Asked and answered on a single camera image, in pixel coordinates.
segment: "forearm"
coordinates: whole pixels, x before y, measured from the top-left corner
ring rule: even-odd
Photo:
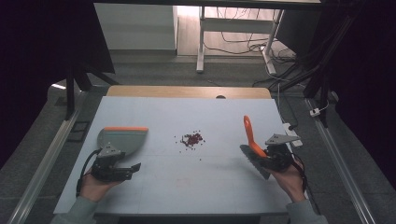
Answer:
[[[327,224],[324,216],[315,213],[309,200],[290,203],[286,205],[290,216],[291,224]]]
[[[93,219],[93,215],[96,207],[97,203],[83,197],[77,197],[70,211],[66,214],[56,215],[51,224],[94,224],[96,221]]]

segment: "person's left hand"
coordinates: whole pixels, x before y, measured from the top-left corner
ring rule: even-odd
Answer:
[[[82,187],[80,196],[98,203],[108,190],[117,186],[120,182],[102,182],[90,174],[91,169],[82,177]]]

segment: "white tabletop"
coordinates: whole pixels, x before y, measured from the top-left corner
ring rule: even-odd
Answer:
[[[106,126],[146,126],[148,135],[140,149],[118,164],[141,162],[140,171],[111,189],[98,213],[285,213],[287,194],[272,177],[264,180],[239,148],[248,143],[244,115],[262,147],[274,133],[285,133],[274,100],[104,97],[54,213],[65,213],[74,203],[83,163],[98,148],[97,135]],[[193,132],[205,141],[186,150],[179,141]]]

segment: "gray carpet floor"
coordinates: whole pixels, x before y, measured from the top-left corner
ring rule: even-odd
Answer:
[[[193,57],[113,55],[116,75],[111,75],[125,85],[172,86],[223,86],[251,87],[259,80],[268,79],[260,58],[206,58],[205,72],[195,72]],[[289,64],[277,64],[278,73]],[[101,97],[108,85],[90,76],[94,85],[77,122],[89,125]],[[261,82],[256,88],[268,87],[272,81]],[[280,102],[280,113],[285,121],[298,125],[295,131],[302,137],[304,146],[294,152],[302,157],[309,180],[309,195],[317,212],[326,216],[329,223],[361,223],[344,184],[332,163],[329,152],[309,116],[301,86],[291,88],[273,98]],[[31,130],[24,137],[14,155],[0,171],[0,223],[9,220],[12,211],[24,193],[53,137],[65,116],[65,91],[49,88],[49,97]],[[396,223],[396,192],[382,175],[373,159],[355,135],[340,120],[334,110],[336,102],[328,107],[329,130],[342,149],[351,173],[359,184],[377,223]],[[70,133],[68,141],[51,170],[43,189],[32,207],[25,223],[49,223],[53,209],[62,193],[77,155],[82,147],[83,135]],[[98,223],[117,223],[118,217],[99,216]],[[287,216],[262,217],[261,223],[287,223]]]

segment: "table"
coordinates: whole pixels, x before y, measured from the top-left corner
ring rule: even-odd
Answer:
[[[218,95],[226,99],[216,99]],[[267,89],[110,87],[55,213],[67,212],[73,204],[78,173],[97,148],[98,132],[105,126],[122,125],[149,128],[142,148],[119,162],[120,167],[142,162],[141,170],[132,180],[112,189],[100,202],[98,213],[259,219],[286,213],[289,197],[272,177],[264,180],[239,149],[247,143],[245,114],[250,116],[256,141],[262,146],[273,133],[284,133]],[[200,132],[204,145],[191,150],[178,144],[178,138],[187,132]]]

